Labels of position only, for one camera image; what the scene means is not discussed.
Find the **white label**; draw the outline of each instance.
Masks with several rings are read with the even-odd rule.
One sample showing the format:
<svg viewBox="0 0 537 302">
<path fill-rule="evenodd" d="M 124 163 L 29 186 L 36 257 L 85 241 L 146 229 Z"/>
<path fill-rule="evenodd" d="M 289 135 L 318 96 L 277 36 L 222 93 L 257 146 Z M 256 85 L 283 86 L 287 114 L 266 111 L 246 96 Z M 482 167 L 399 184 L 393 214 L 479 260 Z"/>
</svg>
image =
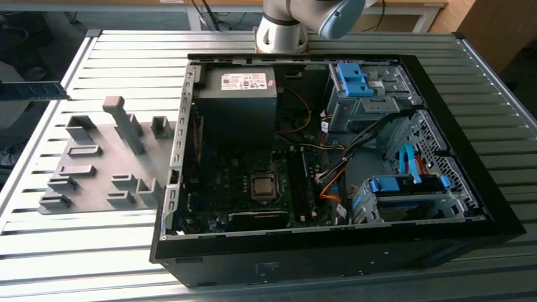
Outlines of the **white label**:
<svg viewBox="0 0 537 302">
<path fill-rule="evenodd" d="M 381 81 L 370 81 L 367 83 L 369 83 L 369 87 L 383 87 Z"/>
<path fill-rule="evenodd" d="M 327 126 L 329 126 L 329 123 L 326 121 L 322 121 L 321 122 L 321 131 L 323 133 L 327 133 Z"/>
<path fill-rule="evenodd" d="M 346 218 L 346 210 L 343 206 L 341 206 L 341 203 L 337 205 L 337 213 L 341 215 L 341 217 Z"/>
<path fill-rule="evenodd" d="M 265 74 L 224 74 L 221 76 L 221 90 L 258 89 L 266 89 Z"/>
</svg>

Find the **orange wire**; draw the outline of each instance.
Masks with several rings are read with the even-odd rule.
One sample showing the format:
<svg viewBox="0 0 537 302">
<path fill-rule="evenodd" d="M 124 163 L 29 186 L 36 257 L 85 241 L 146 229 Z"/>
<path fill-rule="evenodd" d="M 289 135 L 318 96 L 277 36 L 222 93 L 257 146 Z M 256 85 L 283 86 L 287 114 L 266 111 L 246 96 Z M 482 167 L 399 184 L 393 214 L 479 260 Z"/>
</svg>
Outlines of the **orange wire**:
<svg viewBox="0 0 537 302">
<path fill-rule="evenodd" d="M 343 170 L 346 169 L 346 166 L 337 172 L 334 178 L 331 178 L 331 180 L 329 181 L 327 185 L 325 186 L 325 188 L 321 191 L 321 197 L 322 195 L 325 195 L 327 188 L 330 187 L 330 185 L 334 183 L 334 181 L 337 180 L 338 176 L 341 175 L 341 173 L 343 173 Z"/>
<path fill-rule="evenodd" d="M 422 163 L 422 159 L 417 155 L 413 158 L 418 162 L 421 173 L 429 174 L 427 168 L 425 167 L 425 164 Z"/>
<path fill-rule="evenodd" d="M 287 133 L 295 133 L 298 131 L 301 131 L 301 129 L 303 129 L 305 127 L 307 127 L 309 122 L 311 121 L 311 110 L 309 109 L 307 103 L 305 102 L 305 100 L 302 99 L 302 97 L 298 95 L 298 93 L 294 92 L 293 89 L 285 88 L 283 90 L 289 91 L 291 94 L 294 94 L 294 96 L 297 97 L 297 99 L 299 99 L 299 101 L 303 104 L 305 109 L 307 110 L 307 120 L 305 121 L 303 125 L 295 129 L 290 129 L 290 130 L 279 130 L 278 134 L 287 134 Z"/>
<path fill-rule="evenodd" d="M 339 197 L 335 197 L 335 196 L 331 196 L 331 195 L 322 195 L 321 198 L 322 198 L 322 199 L 331 199 L 331 200 L 335 200 L 335 201 L 341 201 L 341 198 L 339 198 Z"/>
<path fill-rule="evenodd" d="M 326 145 L 325 138 L 326 138 L 326 133 L 322 133 L 322 135 L 321 135 L 321 146 L 326 147 L 326 148 L 331 148 L 333 145 Z M 337 145 L 337 149 L 345 150 L 345 146 L 343 145 Z"/>
</svg>

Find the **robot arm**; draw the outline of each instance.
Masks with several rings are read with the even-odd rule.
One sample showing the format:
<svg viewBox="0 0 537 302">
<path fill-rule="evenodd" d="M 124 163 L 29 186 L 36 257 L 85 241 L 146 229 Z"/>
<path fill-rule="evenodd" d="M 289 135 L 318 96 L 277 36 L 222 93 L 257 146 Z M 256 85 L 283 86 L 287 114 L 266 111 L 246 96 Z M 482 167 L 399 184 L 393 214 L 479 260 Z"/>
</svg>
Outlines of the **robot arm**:
<svg viewBox="0 0 537 302">
<path fill-rule="evenodd" d="M 265 0 L 257 48 L 265 53 L 303 52 L 307 35 L 302 25 L 329 40 L 341 38 L 363 6 L 365 0 Z"/>
</svg>

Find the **table leg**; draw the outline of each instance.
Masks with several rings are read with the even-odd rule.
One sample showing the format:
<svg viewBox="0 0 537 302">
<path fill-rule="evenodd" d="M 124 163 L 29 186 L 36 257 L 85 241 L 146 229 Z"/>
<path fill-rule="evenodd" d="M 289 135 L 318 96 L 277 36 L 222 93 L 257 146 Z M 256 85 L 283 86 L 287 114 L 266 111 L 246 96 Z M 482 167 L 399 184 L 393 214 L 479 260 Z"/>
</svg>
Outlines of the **table leg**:
<svg viewBox="0 0 537 302">
<path fill-rule="evenodd" d="M 413 27 L 414 33 L 426 33 L 429 31 L 429 28 L 434 22 L 435 15 L 439 12 L 439 8 L 427 8 L 422 15 L 419 16 L 418 22 L 415 23 L 415 26 Z"/>
</svg>

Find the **slotted aluminum surface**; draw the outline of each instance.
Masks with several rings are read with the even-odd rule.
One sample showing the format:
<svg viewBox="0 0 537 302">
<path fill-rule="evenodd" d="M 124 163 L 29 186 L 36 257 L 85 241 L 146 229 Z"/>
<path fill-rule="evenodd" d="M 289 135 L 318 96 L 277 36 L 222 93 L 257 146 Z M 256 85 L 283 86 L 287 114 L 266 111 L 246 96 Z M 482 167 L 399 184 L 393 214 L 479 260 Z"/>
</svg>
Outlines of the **slotted aluminum surface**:
<svg viewBox="0 0 537 302">
<path fill-rule="evenodd" d="M 249 32 L 104 31 L 86 38 L 62 84 L 73 101 L 50 102 L 0 195 L 0 300 L 112 301 L 225 297 L 226 301 L 534 301 L 537 141 L 526 115 L 463 40 L 451 35 L 353 34 L 313 53 L 417 55 L 527 234 L 441 267 L 362 277 L 186 289 L 148 262 L 153 211 L 42 216 L 36 212 L 56 168 L 70 115 L 109 123 L 102 98 L 121 95 L 137 120 L 176 119 L 186 54 L 253 51 Z"/>
</svg>

